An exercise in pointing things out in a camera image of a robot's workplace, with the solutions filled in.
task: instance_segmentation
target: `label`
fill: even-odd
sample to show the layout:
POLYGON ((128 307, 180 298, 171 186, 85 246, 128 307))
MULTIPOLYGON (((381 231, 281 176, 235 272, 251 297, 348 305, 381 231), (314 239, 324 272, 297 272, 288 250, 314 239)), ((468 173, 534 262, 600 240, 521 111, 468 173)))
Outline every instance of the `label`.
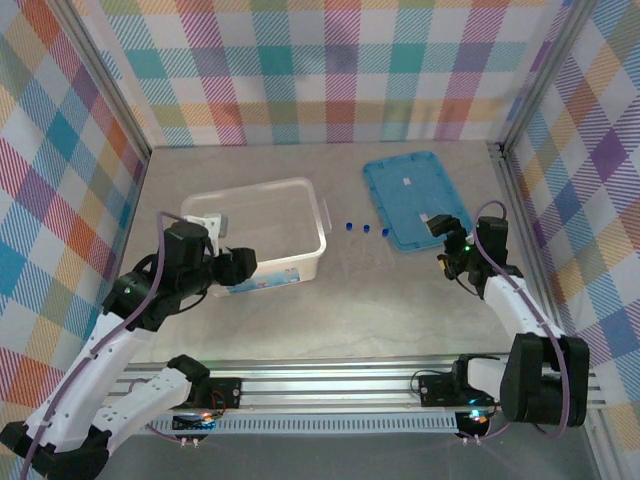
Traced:
POLYGON ((227 290, 229 293, 245 293, 253 290, 262 290, 264 288, 279 287, 280 285, 288 285, 290 283, 298 283, 299 281, 300 272, 298 272, 298 269, 287 268, 282 272, 274 272, 269 275, 250 278, 235 287, 227 287, 227 290))

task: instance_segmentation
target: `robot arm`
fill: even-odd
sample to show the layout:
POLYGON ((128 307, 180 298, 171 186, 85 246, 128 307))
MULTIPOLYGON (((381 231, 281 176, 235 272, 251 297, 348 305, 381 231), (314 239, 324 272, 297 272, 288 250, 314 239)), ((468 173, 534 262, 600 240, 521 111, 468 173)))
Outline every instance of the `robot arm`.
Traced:
POLYGON ((114 450, 159 413, 184 403, 192 393, 195 398, 202 397, 202 392, 195 392, 209 388, 205 381, 209 370, 181 355, 144 386, 102 407, 118 376, 165 318, 183 311, 183 300, 204 296, 213 283, 232 286, 253 275, 257 266, 253 250, 238 248, 221 253, 217 247, 218 237, 226 231, 223 219, 214 215, 194 218, 194 222, 178 221, 164 231, 163 273, 148 306, 99 353, 91 353, 148 295, 156 273, 156 255, 149 255, 132 272, 116 280, 103 303, 104 313, 63 380, 24 424, 9 423, 0 432, 1 443, 26 457, 44 424, 44 434, 35 447, 34 469, 49 479, 93 479, 114 450), (76 369, 81 363, 84 368, 76 369), (74 376, 73 381, 53 416, 44 422, 52 399, 70 376, 74 376))
POLYGON ((445 253, 438 256, 445 276, 455 280, 462 273, 468 273, 469 282, 478 296, 495 311, 513 342, 507 363, 485 355, 462 355, 454 364, 451 390, 457 393, 472 391, 471 398, 478 398, 477 394, 481 392, 490 395, 500 402, 502 412, 510 422, 560 423, 561 380, 558 375, 548 373, 549 368, 559 371, 558 356, 540 320, 523 299, 524 295, 540 312, 562 350, 570 391, 567 426, 582 425, 586 417, 589 348, 584 340, 566 336, 548 321, 529 294, 520 270, 507 265, 507 221, 480 217, 476 228, 478 238, 469 236, 460 221, 450 215, 433 217, 427 227, 434 236, 447 234, 445 253), (495 272, 479 252, 476 242, 480 242, 490 258, 510 275, 510 280, 495 272))

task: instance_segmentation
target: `plaid fabric backdrop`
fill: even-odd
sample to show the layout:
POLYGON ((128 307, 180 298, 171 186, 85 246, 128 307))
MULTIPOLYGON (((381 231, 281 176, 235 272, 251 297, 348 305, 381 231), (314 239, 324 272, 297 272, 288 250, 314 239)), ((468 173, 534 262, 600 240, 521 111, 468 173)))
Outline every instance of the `plaid fabric backdrop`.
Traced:
POLYGON ((571 7, 573 6, 575 0, 563 0, 562 6, 558 13, 556 14, 556 18, 553 20, 553 24, 549 31, 547 32, 547 36, 542 43, 542 48, 538 51, 535 60, 531 64, 531 68, 527 73, 524 83, 518 92, 518 96, 513 101, 511 105, 511 109, 509 110, 509 114, 507 115, 507 120, 503 124, 502 129, 500 130, 500 134, 497 137, 498 142, 503 142, 513 127, 513 122, 515 121, 518 113, 520 113, 520 109, 522 108, 522 103, 531 93, 532 88, 536 84, 536 80, 538 79, 538 74, 540 73, 540 69, 547 61, 549 54, 551 53, 551 47, 555 43, 558 35, 561 30, 565 26, 565 22, 567 17, 569 16, 569 12, 571 11, 571 7))
POLYGON ((516 149, 570 333, 640 478, 640 2, 602 0, 516 149))
POLYGON ((80 351, 144 167, 45 1, 0 2, 0 428, 80 351))
POLYGON ((75 0, 171 146, 497 136, 561 3, 75 0))

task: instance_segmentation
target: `blue tray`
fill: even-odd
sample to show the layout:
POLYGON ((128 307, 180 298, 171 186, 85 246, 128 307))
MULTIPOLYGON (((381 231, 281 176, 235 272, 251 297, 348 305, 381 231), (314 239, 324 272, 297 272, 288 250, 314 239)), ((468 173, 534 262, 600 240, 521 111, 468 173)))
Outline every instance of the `blue tray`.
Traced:
POLYGON ((442 245, 426 221, 439 213, 458 217, 471 230, 471 218, 438 157, 416 152, 367 163, 363 168, 371 198, 393 246, 414 252, 442 245))

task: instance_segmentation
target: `clear plastic bin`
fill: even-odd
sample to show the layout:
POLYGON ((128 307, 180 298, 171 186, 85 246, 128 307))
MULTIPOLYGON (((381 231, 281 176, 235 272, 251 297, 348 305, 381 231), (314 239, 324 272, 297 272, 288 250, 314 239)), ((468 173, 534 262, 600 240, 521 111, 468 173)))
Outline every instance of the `clear plastic bin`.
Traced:
POLYGON ((192 195, 182 203, 181 213, 226 215, 221 248, 256 251, 253 277, 235 287, 213 285, 210 293, 216 296, 312 280, 327 246, 313 185, 306 178, 192 195))

